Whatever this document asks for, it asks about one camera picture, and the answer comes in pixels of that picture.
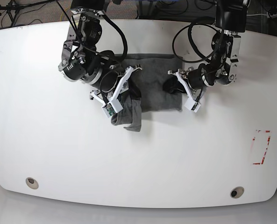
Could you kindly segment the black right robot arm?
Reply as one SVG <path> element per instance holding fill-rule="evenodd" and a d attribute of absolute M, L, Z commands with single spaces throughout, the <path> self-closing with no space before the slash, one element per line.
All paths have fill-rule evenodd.
<path fill-rule="evenodd" d="M 68 18 L 70 26 L 58 70 L 70 82 L 80 80 L 92 86 L 90 99 L 101 103 L 102 111 L 111 117 L 124 109 L 123 93 L 134 99 L 141 97 L 130 77 L 142 68 L 140 65 L 123 68 L 128 43 L 122 30 L 106 15 L 108 4 L 107 0 L 72 1 L 73 15 Z M 103 33 L 101 19 L 120 35 L 123 45 L 120 56 L 111 50 L 97 51 L 96 44 Z"/>

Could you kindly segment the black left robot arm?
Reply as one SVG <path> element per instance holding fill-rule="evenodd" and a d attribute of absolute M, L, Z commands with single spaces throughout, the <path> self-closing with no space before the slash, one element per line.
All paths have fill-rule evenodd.
<path fill-rule="evenodd" d="M 204 16 L 192 21 L 185 26 L 189 43 L 194 52 L 200 57 L 194 61 L 198 63 L 197 69 L 178 69 L 168 71 L 172 78 L 163 84 L 163 90 L 168 93 L 180 92 L 186 94 L 188 99 L 185 107 L 197 112 L 201 106 L 200 99 L 208 87 L 216 83 L 228 85 L 236 80 L 238 69 L 238 55 L 241 36 L 246 30 L 247 11 L 250 5 L 248 0 L 218 0 L 216 1 L 215 18 Z M 214 22 L 215 35 L 212 38 L 212 53 L 203 55 L 197 48 L 193 38 L 193 27 L 207 26 Z"/>

